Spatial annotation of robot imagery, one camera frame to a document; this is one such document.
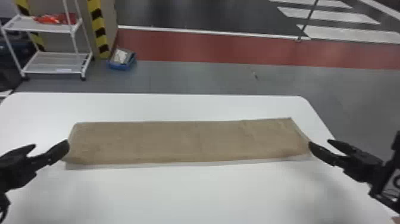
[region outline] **floor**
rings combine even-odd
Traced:
[[[399,71],[228,63],[138,61],[127,72],[90,65],[77,76],[32,76],[17,92],[300,95],[337,139],[387,160],[400,127]]]
[[[132,0],[118,1],[118,23],[212,32],[306,36],[351,42],[400,43],[400,15],[373,0]]]

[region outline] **white pole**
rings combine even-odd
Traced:
[[[8,50],[10,51],[11,56],[14,59],[14,62],[16,64],[18,70],[20,71],[21,77],[25,78],[26,77],[25,73],[22,71],[21,64],[18,61],[18,58],[14,52],[13,46],[11,45],[10,41],[8,40],[7,32],[3,29],[3,25],[1,24],[1,22],[0,22],[0,29],[1,29],[1,33],[3,34],[5,43],[7,44]]]
[[[78,1],[77,1],[77,0],[75,0],[75,5],[76,5],[76,10],[78,11],[79,18],[82,19],[83,34],[85,34],[85,39],[86,39],[87,47],[89,47],[89,51],[90,51],[90,53],[92,53],[92,52],[93,52],[93,51],[92,51],[92,45],[91,45],[90,42],[89,42],[89,37],[88,37],[88,33],[87,33],[87,31],[86,31],[85,22],[83,21],[83,17],[82,17],[82,14],[81,14],[81,12],[80,12],[80,7],[79,7],[79,4],[78,4]]]

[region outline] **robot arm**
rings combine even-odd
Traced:
[[[5,193],[25,186],[36,176],[36,171],[63,158],[70,146],[67,140],[64,140],[43,154],[28,157],[28,153],[34,148],[35,145],[26,145],[0,157],[0,223],[5,219],[10,206]]]
[[[343,168],[344,174],[357,182],[365,182],[371,186],[368,193],[393,211],[400,213],[400,131],[392,144],[392,158],[383,162],[374,155],[337,140],[328,143],[346,155],[337,155],[328,149],[309,142],[311,152],[320,160],[331,166]]]

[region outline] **blue box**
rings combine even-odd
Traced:
[[[116,64],[116,63],[113,63],[112,61],[110,61],[110,59],[109,59],[109,60],[107,60],[107,65],[108,65],[111,69],[126,71],[126,70],[128,70],[128,69],[131,68],[132,64],[133,64],[135,61],[136,61],[136,53],[132,53],[128,64]]]

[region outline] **yellow and black hazard tape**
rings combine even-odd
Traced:
[[[17,4],[17,7],[22,15],[30,15],[27,0],[15,0],[15,3]],[[45,51],[45,44],[39,34],[36,32],[31,32],[31,34],[32,41],[37,45],[37,48],[39,48],[41,51]]]
[[[101,13],[100,0],[87,0],[87,8],[92,17],[92,28],[96,36],[96,46],[99,49],[100,58],[110,56],[110,48],[105,34],[105,23]]]

